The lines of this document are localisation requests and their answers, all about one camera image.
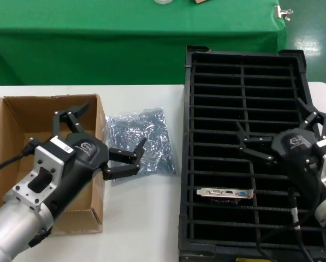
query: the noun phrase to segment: black plastic tray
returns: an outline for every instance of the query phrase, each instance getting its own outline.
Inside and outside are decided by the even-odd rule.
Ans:
[[[235,122],[251,136],[274,136],[297,127],[303,118],[296,99],[312,104],[305,74],[304,53],[298,50],[264,54],[187,49],[181,261],[260,258],[257,240],[292,223],[290,180],[279,169],[240,157]],[[203,187],[254,189],[255,196],[238,205],[219,203],[197,195]],[[299,217],[306,212],[303,201],[298,197]],[[326,261],[326,228],[311,218],[301,229],[311,256]],[[292,232],[269,239],[264,248],[283,261],[303,259]]]

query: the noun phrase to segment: cable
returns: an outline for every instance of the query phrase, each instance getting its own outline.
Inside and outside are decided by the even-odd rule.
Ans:
[[[266,235],[260,237],[260,239],[257,241],[257,243],[256,243],[256,249],[257,249],[257,251],[258,251],[258,252],[259,252],[259,253],[260,253],[264,258],[270,260],[271,262],[277,262],[277,260],[275,260],[275,259],[269,257],[269,256],[268,256],[268,255],[267,255],[267,254],[262,250],[262,248],[261,248],[260,245],[261,245],[261,243],[262,243],[263,241],[265,241],[266,239],[269,239],[270,237],[273,237],[273,236],[275,236],[275,235],[277,235],[277,234],[279,234],[279,233],[282,233],[282,232],[288,231],[288,230],[293,229],[293,228],[295,228],[295,227],[297,227],[297,226],[299,226],[299,225],[302,225],[303,223],[305,223],[305,222],[310,218],[311,215],[313,215],[313,214],[315,213],[315,211],[316,211],[316,209],[317,209],[317,206],[318,206],[318,204],[319,204],[319,201],[320,201],[320,199],[321,199],[321,193],[322,193],[322,184],[321,184],[321,179],[320,179],[320,177],[319,177],[318,174],[315,174],[315,178],[316,178],[316,180],[317,180],[317,190],[316,190],[315,200],[314,200],[314,202],[313,202],[313,205],[312,205],[311,209],[309,209],[309,210],[305,213],[304,217],[303,217],[300,221],[297,221],[296,223],[293,223],[293,224],[290,224],[290,225],[283,226],[283,227],[281,227],[281,228],[275,229],[275,230],[273,230],[273,231],[267,233]]]
[[[41,145],[41,143],[37,139],[30,139],[29,143],[23,148],[22,153],[17,156],[6,160],[5,162],[0,164],[0,170],[2,170],[5,166],[20,160],[22,157],[27,157],[30,154],[34,154],[34,150],[37,146]]]
[[[5,166],[13,163],[13,162],[15,162],[17,160],[20,160],[22,157],[23,157],[23,153],[20,153],[17,156],[6,160],[5,162],[3,162],[3,163],[0,164],[0,170],[3,169]]]
[[[299,247],[301,252],[303,253],[303,255],[305,256],[305,258],[307,259],[307,261],[309,262],[314,262],[310,256],[310,254],[307,252],[305,246],[304,246],[304,242],[303,242],[303,236],[301,234],[301,230],[295,230],[295,236],[296,236],[296,240],[299,243]]]

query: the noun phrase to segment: plastic bag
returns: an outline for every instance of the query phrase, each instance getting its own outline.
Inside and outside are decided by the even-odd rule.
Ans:
[[[108,147],[133,151],[143,137],[145,153],[136,176],[120,178],[114,182],[127,181],[152,174],[175,175],[171,144],[162,108],[146,109],[141,113],[106,117]],[[122,163],[112,162],[112,166]]]

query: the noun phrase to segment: white object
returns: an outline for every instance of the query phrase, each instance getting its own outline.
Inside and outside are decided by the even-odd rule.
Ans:
[[[154,2],[158,4],[168,4],[171,3],[173,0],[154,0]]]
[[[326,112],[326,84],[310,83],[310,91],[317,109]],[[183,86],[0,86],[0,97],[85,93],[99,94],[107,115],[162,107],[178,175],[106,182],[103,233],[48,237],[14,262],[178,261]]]

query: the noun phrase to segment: brown object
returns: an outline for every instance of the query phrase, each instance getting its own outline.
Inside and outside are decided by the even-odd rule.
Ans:
[[[195,0],[195,2],[197,3],[197,4],[200,4],[200,3],[203,3],[203,2],[206,2],[207,0]]]
[[[52,136],[52,117],[55,111],[72,105],[91,103],[81,117],[84,130],[102,140],[105,115],[99,95],[59,97],[4,97],[0,99],[0,164],[16,156],[29,138],[45,141]],[[61,136],[70,131],[61,124]],[[26,176],[33,168],[33,156],[6,166],[0,171],[0,207],[4,194]],[[102,174],[77,196],[67,211],[56,221],[52,231],[56,234],[81,234],[102,232],[103,192]]]

